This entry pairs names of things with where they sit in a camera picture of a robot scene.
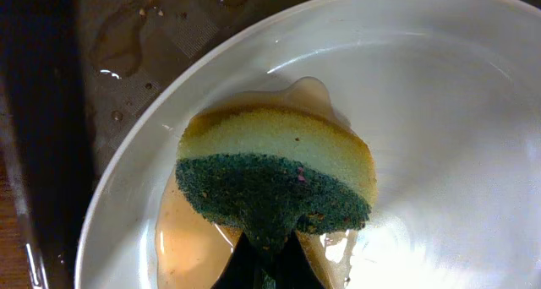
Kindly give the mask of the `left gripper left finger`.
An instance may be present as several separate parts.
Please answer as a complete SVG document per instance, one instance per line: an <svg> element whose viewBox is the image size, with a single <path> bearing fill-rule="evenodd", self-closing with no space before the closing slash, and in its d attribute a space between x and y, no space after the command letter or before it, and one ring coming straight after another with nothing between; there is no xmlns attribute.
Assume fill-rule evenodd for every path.
<svg viewBox="0 0 541 289"><path fill-rule="evenodd" d="M262 289L260 257L242 233L227 265L212 289Z"/></svg>

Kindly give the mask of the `green yellow sponge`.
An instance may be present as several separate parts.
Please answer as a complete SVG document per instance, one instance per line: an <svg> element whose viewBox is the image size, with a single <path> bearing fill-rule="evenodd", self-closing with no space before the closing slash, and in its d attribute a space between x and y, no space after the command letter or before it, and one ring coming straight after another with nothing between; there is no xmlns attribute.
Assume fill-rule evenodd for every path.
<svg viewBox="0 0 541 289"><path fill-rule="evenodd" d="M359 137L285 108L193 118L175 175L199 214L242 230L263 253L278 252L293 231L359 230L377 198L374 162Z"/></svg>

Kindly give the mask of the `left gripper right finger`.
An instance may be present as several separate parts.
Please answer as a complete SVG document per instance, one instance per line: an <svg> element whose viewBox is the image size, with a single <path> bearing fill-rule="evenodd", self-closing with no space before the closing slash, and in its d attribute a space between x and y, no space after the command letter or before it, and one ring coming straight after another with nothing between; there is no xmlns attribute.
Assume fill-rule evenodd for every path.
<svg viewBox="0 0 541 289"><path fill-rule="evenodd" d="M324 289L312 270L295 232L272 262L276 289Z"/></svg>

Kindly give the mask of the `white plate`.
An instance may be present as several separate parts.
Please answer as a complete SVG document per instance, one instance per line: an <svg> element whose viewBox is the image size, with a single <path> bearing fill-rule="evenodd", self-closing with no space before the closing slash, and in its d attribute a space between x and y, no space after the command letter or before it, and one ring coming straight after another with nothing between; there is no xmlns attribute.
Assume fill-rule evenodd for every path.
<svg viewBox="0 0 541 289"><path fill-rule="evenodd" d="M78 288L207 288L234 246L173 185L188 120L246 90L321 80L366 141L369 224L310 237L330 288L540 285L540 12L517 0L314 0L171 74L90 202Z"/></svg>

